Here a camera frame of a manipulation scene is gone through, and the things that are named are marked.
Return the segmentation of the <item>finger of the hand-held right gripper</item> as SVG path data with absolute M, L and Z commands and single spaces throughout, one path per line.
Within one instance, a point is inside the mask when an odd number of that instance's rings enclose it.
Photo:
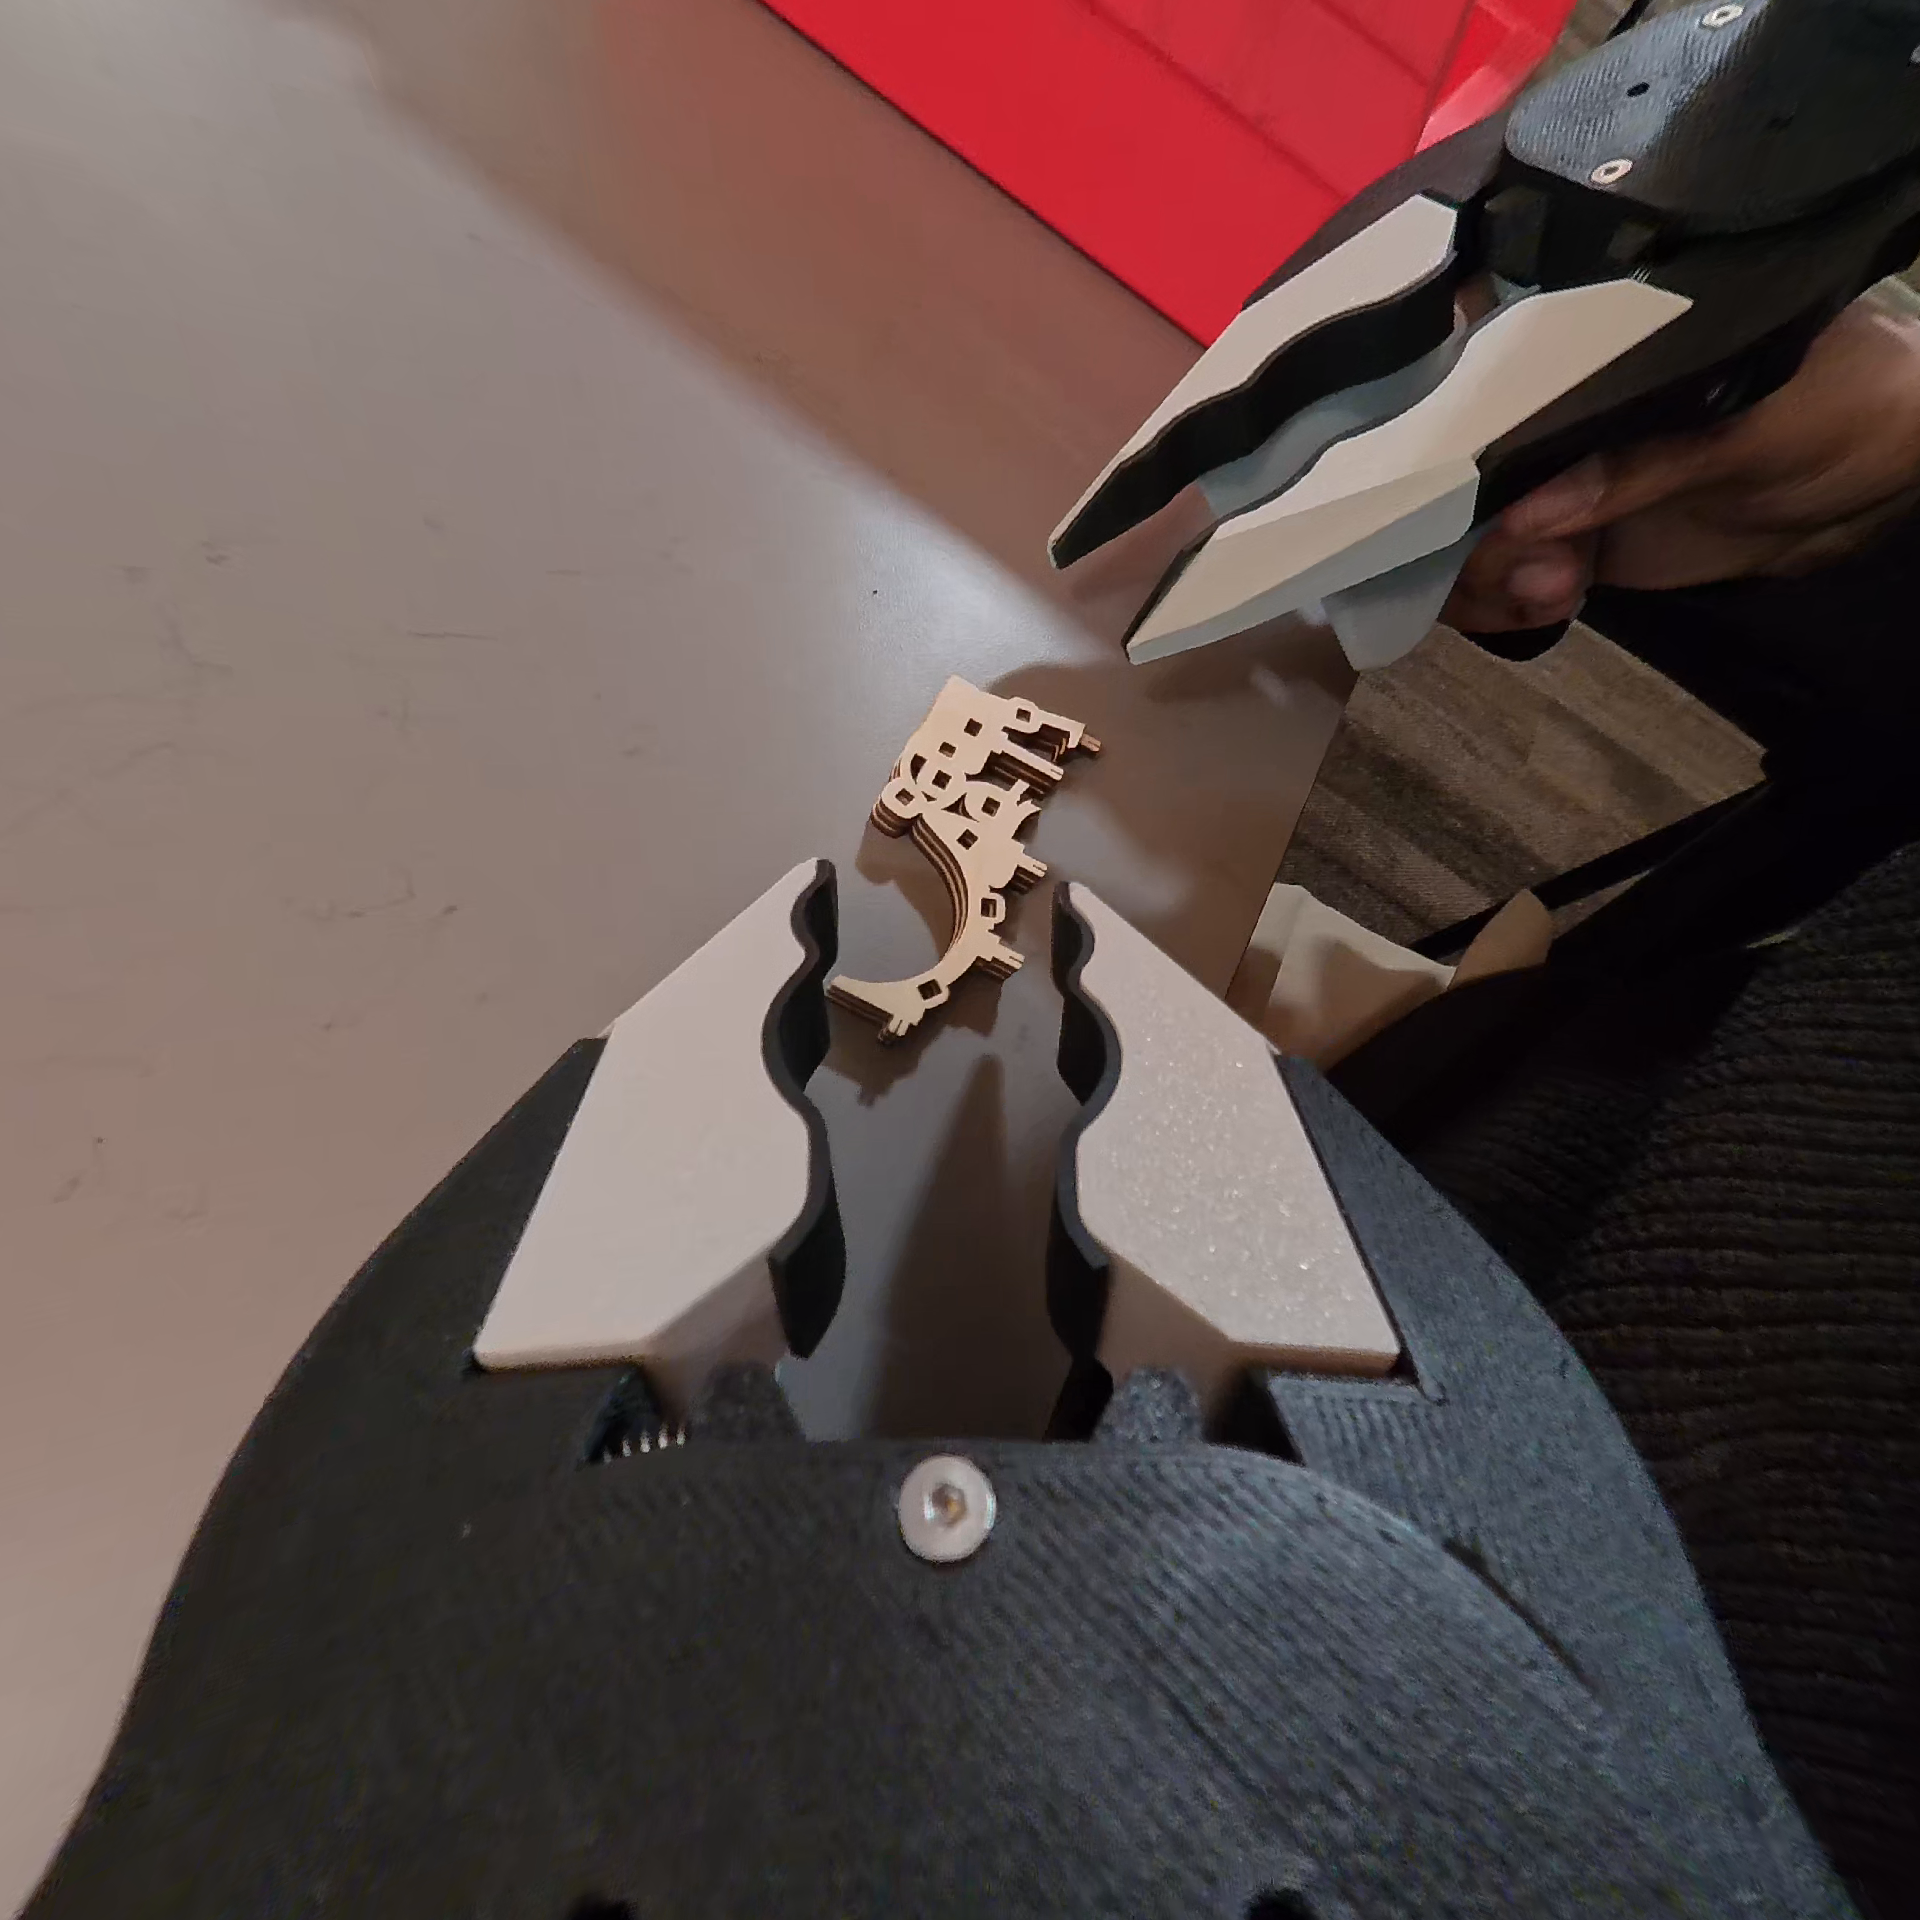
M 1142 612 L 1126 655 L 1149 663 L 1280 615 L 1332 614 L 1345 594 L 1426 569 L 1476 524 L 1483 453 L 1691 308 L 1652 283 L 1589 283 L 1499 308 L 1430 393 L 1227 518 Z
M 1068 567 L 1325 401 L 1430 360 L 1457 327 L 1462 214 L 1396 203 L 1246 303 L 1108 459 L 1048 539 Z

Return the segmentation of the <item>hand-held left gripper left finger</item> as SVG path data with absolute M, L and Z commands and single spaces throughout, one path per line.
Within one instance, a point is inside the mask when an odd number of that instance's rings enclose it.
M 637 1364 L 691 1404 L 810 1358 L 849 1273 L 829 1126 L 839 883 L 801 862 L 606 1027 L 479 1330 L 488 1374 Z

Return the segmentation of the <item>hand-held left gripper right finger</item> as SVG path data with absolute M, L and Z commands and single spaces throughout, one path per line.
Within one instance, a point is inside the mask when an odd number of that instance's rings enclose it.
M 1228 1404 L 1256 1371 L 1386 1379 L 1403 1344 L 1284 1060 L 1083 881 L 1053 893 L 1046 1311 L 1081 1378 Z

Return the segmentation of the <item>stack of wooden puzzle pieces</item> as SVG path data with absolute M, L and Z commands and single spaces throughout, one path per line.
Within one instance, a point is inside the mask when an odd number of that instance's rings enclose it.
M 829 999 L 870 1020 L 883 1043 L 903 1043 L 973 971 L 1017 973 L 1024 956 L 1003 935 L 1007 906 L 1048 872 L 1022 831 L 1061 788 L 1068 757 L 1100 751 L 1084 721 L 951 678 L 870 812 L 880 833 L 910 839 L 940 876 L 952 908 L 948 941 L 912 975 L 842 971 L 829 979 Z

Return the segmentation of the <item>grey desk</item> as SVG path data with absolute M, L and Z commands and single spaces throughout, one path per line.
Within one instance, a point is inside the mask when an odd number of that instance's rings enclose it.
M 5 4 L 5 1915 L 286 1362 L 951 673 L 1220 989 L 1353 678 L 1051 528 L 1193 341 L 761 4 Z

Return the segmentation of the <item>person's right hand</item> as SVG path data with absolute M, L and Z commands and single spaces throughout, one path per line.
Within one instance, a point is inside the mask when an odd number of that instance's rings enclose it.
M 1871 544 L 1916 489 L 1919 320 L 1869 295 L 1747 411 L 1526 491 L 1461 567 L 1440 621 L 1518 633 L 1572 620 L 1595 588 L 1790 578 Z

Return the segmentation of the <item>beige paper bag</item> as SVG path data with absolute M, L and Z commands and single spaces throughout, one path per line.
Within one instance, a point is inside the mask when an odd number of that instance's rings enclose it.
M 1279 881 L 1225 1002 L 1280 1054 L 1332 1068 L 1434 998 L 1538 968 L 1553 940 L 1549 908 L 1524 889 L 1447 964 L 1336 911 L 1304 885 Z

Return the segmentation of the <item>red box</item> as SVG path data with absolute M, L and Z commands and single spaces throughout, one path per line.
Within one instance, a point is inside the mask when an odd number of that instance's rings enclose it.
M 1195 340 L 1407 158 L 1504 106 L 1572 1 L 772 1 Z

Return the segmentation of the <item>person's black knit sweater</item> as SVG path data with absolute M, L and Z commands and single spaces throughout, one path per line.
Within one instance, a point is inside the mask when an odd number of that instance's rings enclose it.
M 1489 975 L 1331 1078 L 1569 1336 L 1817 1840 L 1916 1915 L 1916 843 L 1778 940 Z

